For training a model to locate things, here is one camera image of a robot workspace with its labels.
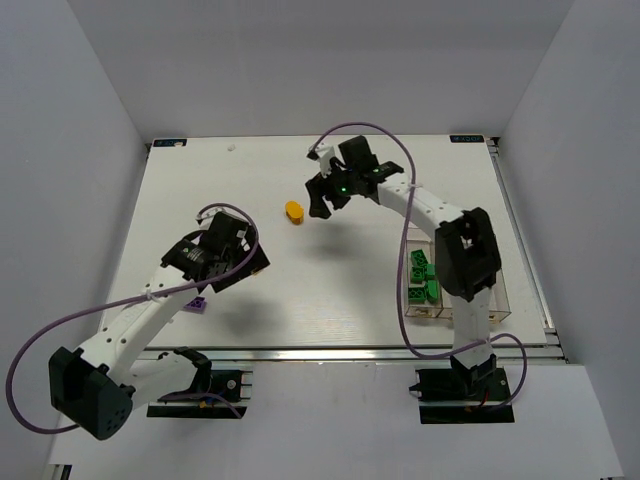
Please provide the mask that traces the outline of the orange oval lego piece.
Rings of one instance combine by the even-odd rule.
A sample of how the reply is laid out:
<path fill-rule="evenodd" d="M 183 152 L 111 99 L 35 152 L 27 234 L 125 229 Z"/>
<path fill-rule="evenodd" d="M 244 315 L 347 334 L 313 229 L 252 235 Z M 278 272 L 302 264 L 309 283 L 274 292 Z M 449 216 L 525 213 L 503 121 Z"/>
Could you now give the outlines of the orange oval lego piece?
<path fill-rule="evenodd" d="M 304 209 L 296 201 L 288 201 L 285 203 L 284 212 L 287 219 L 293 225 L 301 225 L 304 221 Z"/>

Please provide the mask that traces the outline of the green lego brick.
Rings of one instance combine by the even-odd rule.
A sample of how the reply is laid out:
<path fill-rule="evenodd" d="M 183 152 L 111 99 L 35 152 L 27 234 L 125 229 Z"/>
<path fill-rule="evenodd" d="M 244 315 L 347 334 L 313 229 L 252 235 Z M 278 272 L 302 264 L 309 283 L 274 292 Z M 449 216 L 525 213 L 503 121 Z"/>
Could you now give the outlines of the green lego brick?
<path fill-rule="evenodd" d="M 412 267 L 409 280 L 412 284 L 422 284 L 425 281 L 424 269 L 422 267 Z"/>
<path fill-rule="evenodd" d="M 410 304 L 424 304 L 427 302 L 427 290 L 424 286 L 409 287 L 407 289 L 407 299 Z"/>
<path fill-rule="evenodd" d="M 429 260 L 422 249 L 412 250 L 410 252 L 410 261 L 414 268 L 424 268 L 429 264 Z"/>

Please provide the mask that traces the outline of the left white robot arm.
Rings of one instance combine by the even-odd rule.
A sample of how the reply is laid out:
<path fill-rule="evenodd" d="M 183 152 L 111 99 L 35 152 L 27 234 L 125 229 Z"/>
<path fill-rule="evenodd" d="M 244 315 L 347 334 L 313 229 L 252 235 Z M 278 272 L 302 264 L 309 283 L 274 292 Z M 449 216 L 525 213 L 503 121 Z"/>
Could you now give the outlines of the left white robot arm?
<path fill-rule="evenodd" d="M 141 299 L 75 350 L 49 360 L 52 406 L 97 440 L 115 435 L 137 408 L 155 401 L 212 396 L 211 362 L 191 347 L 173 347 L 152 361 L 139 355 L 206 288 L 222 290 L 268 267 L 255 224 L 218 211 L 198 215 L 199 228 L 161 258 Z"/>

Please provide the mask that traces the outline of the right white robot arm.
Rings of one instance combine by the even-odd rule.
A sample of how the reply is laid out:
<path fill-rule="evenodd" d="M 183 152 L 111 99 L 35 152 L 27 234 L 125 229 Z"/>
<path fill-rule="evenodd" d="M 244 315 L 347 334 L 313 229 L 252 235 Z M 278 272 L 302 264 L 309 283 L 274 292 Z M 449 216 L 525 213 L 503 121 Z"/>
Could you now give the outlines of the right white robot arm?
<path fill-rule="evenodd" d="M 380 162 L 363 136 L 337 147 L 316 142 L 307 156 L 319 165 L 318 174 L 305 184 L 310 216 L 327 219 L 361 196 L 400 214 L 405 225 L 417 226 L 432 240 L 436 280 L 453 314 L 449 362 L 464 392 L 472 392 L 496 370 L 489 303 L 502 262 L 488 213 L 441 200 L 420 186 L 414 173 L 392 161 Z"/>

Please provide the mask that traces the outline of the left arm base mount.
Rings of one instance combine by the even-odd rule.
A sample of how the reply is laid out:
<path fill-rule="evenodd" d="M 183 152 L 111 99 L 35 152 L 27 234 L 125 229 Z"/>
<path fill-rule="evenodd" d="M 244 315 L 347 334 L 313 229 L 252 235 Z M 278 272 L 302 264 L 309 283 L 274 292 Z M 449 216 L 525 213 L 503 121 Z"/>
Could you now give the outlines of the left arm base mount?
<path fill-rule="evenodd" d="M 240 420 L 252 397 L 253 370 L 213 368 L 205 381 L 169 393 L 147 407 L 156 419 Z"/>

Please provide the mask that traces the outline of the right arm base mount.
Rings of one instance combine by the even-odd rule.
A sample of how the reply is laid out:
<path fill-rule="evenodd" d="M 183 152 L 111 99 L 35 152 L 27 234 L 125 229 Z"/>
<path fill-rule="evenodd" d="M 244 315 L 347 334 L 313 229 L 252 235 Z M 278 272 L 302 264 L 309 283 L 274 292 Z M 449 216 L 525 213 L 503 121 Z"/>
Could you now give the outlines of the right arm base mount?
<path fill-rule="evenodd" d="M 515 422 L 513 408 L 506 404 L 511 391 L 503 368 L 470 390 L 452 370 L 421 369 L 416 371 L 416 383 L 408 390 L 418 400 L 423 425 Z"/>

